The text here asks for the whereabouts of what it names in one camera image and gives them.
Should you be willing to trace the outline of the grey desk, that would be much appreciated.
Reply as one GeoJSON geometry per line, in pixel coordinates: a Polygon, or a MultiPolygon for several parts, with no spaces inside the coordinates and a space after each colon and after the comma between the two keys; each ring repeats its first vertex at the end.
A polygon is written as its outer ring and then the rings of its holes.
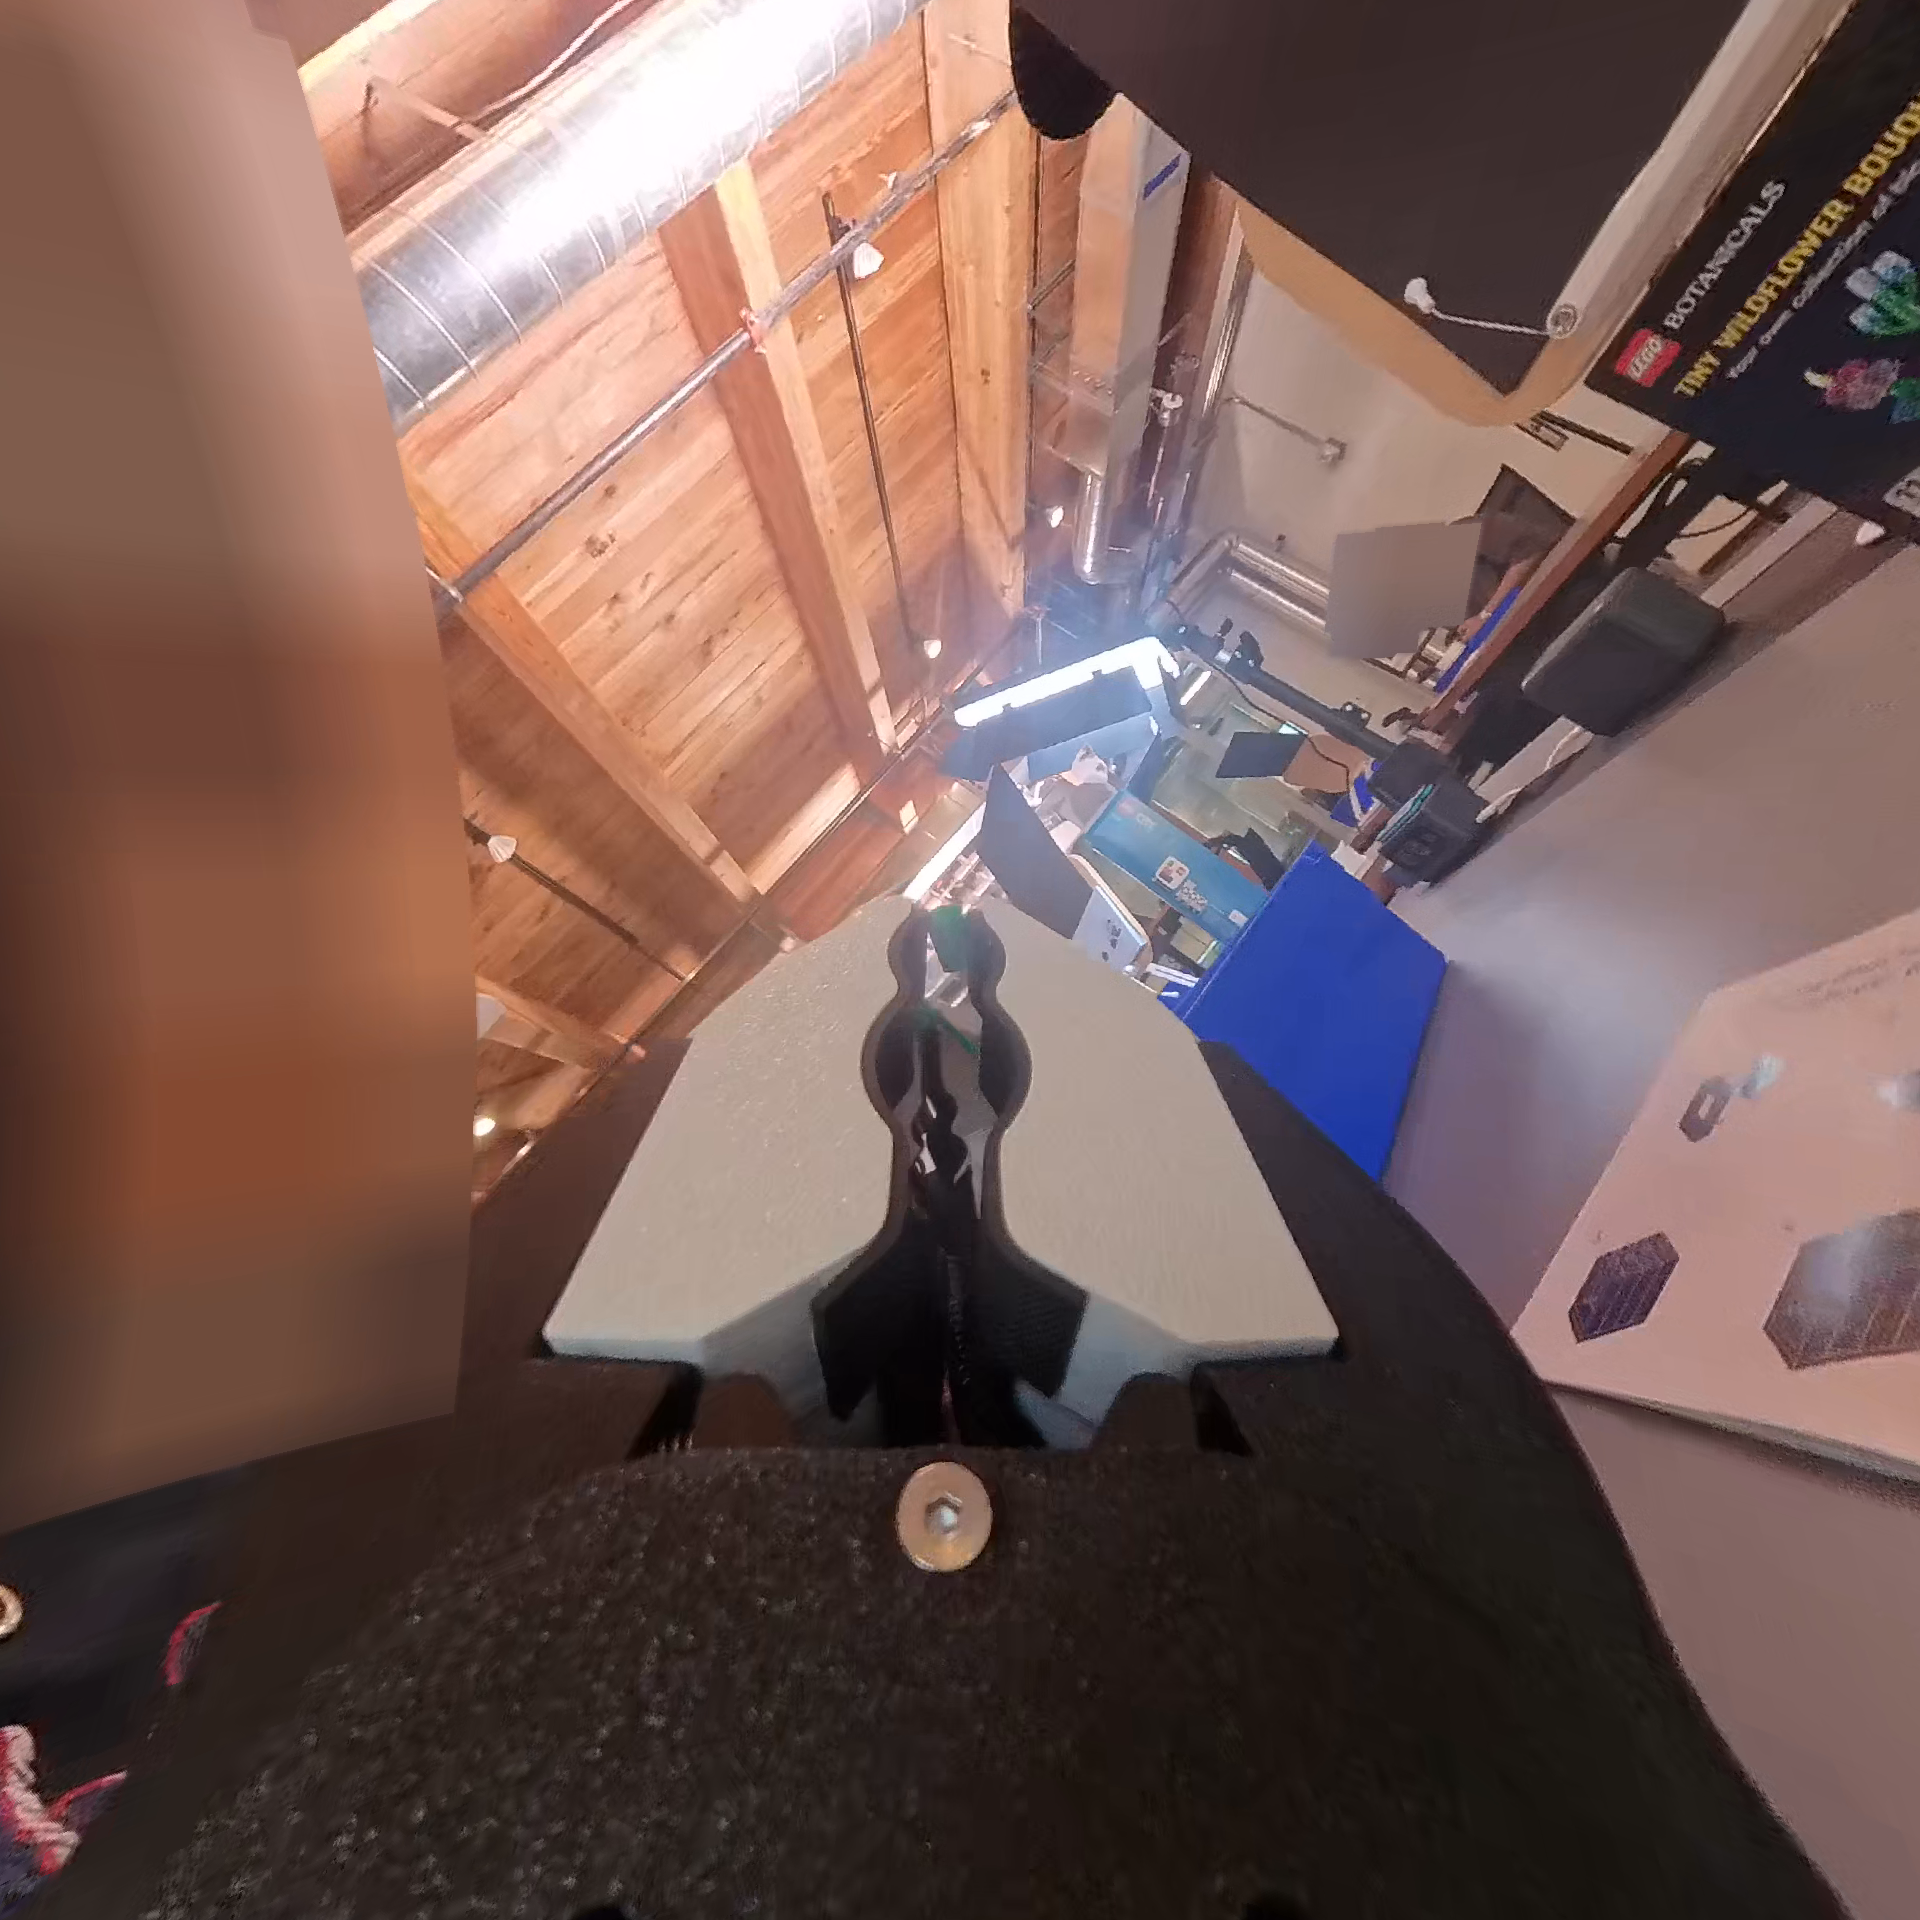
{"type": "MultiPolygon", "coordinates": [[[[1915,908],[1915,553],[1400,908],[1447,960],[1387,1189],[1513,1320],[1719,985],[1915,908]]],[[[1741,1763],[1855,1916],[1915,1916],[1915,1488],[1561,1407],[1741,1763]]]]}

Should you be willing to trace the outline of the bright studio light panel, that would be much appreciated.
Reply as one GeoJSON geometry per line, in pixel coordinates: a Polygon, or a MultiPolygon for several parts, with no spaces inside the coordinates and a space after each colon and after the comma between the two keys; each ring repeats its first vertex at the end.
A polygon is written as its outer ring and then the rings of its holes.
{"type": "Polygon", "coordinates": [[[1177,729],[1168,688],[1181,662],[1158,636],[985,688],[954,708],[943,773],[985,783],[997,766],[1027,764],[1027,780],[1066,773],[1082,749],[1137,769],[1177,729]]]}

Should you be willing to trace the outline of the dark charger block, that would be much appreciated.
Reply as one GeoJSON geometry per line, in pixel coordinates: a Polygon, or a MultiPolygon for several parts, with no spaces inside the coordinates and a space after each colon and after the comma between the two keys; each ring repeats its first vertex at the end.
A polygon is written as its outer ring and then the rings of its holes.
{"type": "Polygon", "coordinates": [[[1477,851],[1486,807],[1489,799],[1445,766],[1387,816],[1376,851],[1400,884],[1440,880],[1477,851]]]}

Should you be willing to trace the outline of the person's dark clothing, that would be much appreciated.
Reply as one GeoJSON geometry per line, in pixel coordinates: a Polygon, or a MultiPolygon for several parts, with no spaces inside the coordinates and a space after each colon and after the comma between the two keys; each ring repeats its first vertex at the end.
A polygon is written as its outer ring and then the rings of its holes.
{"type": "Polygon", "coordinates": [[[223,1612],[232,1473],[3,1537],[3,1916],[30,1913],[126,1784],[223,1612]]]}

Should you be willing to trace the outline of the blue plastic bin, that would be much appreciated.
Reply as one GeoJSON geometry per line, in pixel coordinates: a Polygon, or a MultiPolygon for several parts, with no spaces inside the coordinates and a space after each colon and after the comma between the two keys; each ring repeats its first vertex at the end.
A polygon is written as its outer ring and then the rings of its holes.
{"type": "Polygon", "coordinates": [[[1177,1016],[1381,1182],[1447,971],[1422,932],[1312,848],[1177,1016]]]}

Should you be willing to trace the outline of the black glossy cardboard box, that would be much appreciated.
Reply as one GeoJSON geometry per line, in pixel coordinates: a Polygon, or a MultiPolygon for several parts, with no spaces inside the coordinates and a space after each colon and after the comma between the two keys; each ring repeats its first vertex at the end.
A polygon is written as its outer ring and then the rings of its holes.
{"type": "Polygon", "coordinates": [[[1915,542],[1915,1],[1849,6],[1587,387],[1915,542]]]}

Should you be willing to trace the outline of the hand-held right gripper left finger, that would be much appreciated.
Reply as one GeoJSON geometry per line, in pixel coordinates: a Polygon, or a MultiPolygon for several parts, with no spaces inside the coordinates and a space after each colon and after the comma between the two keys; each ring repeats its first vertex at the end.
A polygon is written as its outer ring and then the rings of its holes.
{"type": "Polygon", "coordinates": [[[830,1387],[815,1304],[896,1229],[902,1128],[883,1024],[920,991],[911,901],[871,901],[778,956],[693,1033],[545,1318],[570,1359],[754,1375],[784,1406],[830,1387]]]}

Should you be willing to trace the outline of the white instruction booklet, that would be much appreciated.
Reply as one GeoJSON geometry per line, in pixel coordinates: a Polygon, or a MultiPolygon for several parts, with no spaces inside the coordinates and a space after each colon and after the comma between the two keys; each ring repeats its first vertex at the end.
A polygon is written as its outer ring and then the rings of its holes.
{"type": "Polygon", "coordinates": [[[1915,912],[1701,1001],[1513,1336],[1550,1385],[1915,1481],[1915,912]]]}

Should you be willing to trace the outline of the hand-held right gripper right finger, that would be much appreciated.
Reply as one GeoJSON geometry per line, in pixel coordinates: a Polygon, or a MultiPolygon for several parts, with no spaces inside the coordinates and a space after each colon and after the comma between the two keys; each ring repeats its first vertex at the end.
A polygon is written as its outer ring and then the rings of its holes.
{"type": "Polygon", "coordinates": [[[1338,1320],[1193,1033],[1014,905],[976,912],[983,1333],[1051,1406],[1327,1358],[1338,1320]]]}

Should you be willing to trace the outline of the black board on white stand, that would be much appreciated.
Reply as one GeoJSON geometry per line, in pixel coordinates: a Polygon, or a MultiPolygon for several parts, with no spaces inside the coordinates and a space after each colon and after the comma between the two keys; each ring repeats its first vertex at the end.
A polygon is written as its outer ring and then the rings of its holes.
{"type": "Polygon", "coordinates": [[[1045,137],[1139,107],[1261,275],[1432,406],[1581,382],[1853,4],[1031,1],[1045,137]]]}

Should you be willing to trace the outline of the blue printed carton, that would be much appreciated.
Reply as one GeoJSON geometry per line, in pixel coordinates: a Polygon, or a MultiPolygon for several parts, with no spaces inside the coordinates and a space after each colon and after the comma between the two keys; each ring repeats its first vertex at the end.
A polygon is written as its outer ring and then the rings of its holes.
{"type": "Polygon", "coordinates": [[[1271,895],[1238,852],[1211,846],[1129,791],[1096,816],[1075,852],[1137,916],[1147,958],[1193,977],[1229,958],[1271,895]]]}

